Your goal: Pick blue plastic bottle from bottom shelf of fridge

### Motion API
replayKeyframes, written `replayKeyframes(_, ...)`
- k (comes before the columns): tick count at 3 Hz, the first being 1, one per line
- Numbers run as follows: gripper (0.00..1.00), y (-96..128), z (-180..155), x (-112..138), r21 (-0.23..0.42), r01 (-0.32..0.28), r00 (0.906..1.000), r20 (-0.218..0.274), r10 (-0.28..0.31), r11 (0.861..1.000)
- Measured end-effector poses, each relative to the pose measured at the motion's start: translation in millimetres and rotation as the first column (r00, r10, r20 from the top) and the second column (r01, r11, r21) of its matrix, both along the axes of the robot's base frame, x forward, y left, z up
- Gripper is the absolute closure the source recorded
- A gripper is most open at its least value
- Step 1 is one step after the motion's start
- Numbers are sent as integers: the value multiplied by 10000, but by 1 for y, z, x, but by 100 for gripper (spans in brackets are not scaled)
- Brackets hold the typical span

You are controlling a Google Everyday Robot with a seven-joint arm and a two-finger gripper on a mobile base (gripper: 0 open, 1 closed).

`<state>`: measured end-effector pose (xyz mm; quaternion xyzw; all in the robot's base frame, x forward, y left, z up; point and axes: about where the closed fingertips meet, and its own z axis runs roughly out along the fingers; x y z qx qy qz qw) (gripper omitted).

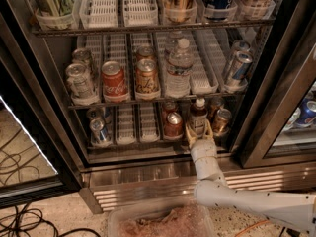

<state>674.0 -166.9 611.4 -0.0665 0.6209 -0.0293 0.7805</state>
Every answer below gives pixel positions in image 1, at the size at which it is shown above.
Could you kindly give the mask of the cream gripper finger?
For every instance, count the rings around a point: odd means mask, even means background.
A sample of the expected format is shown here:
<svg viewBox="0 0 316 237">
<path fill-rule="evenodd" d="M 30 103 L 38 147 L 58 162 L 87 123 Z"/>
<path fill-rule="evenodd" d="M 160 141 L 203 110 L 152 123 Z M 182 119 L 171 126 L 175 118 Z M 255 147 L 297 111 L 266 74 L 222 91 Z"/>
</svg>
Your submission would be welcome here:
<svg viewBox="0 0 316 237">
<path fill-rule="evenodd" d="M 189 148 L 192 148 L 193 145 L 198 141 L 197 135 L 192 131 L 188 123 L 186 123 L 186 138 L 189 144 Z"/>
<path fill-rule="evenodd" d="M 207 119 L 204 124 L 205 124 L 205 127 L 204 127 L 204 133 L 203 133 L 202 138 L 207 139 L 207 140 L 214 140 L 213 131 L 212 131 L 209 120 Z"/>
</svg>

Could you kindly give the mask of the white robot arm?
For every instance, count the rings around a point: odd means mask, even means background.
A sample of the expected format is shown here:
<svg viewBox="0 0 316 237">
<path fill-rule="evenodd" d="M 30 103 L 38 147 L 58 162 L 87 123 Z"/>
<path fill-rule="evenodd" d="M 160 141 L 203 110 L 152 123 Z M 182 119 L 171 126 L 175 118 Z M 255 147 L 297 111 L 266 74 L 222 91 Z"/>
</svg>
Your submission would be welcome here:
<svg viewBox="0 0 316 237">
<path fill-rule="evenodd" d="M 186 138 L 195 165 L 196 202 L 206 207 L 232 207 L 262 216 L 272 223 L 316 237 L 316 196 L 280 192 L 236 190 L 228 187 L 217 160 L 213 131 L 208 120 L 202 135 L 187 121 Z"/>
</svg>

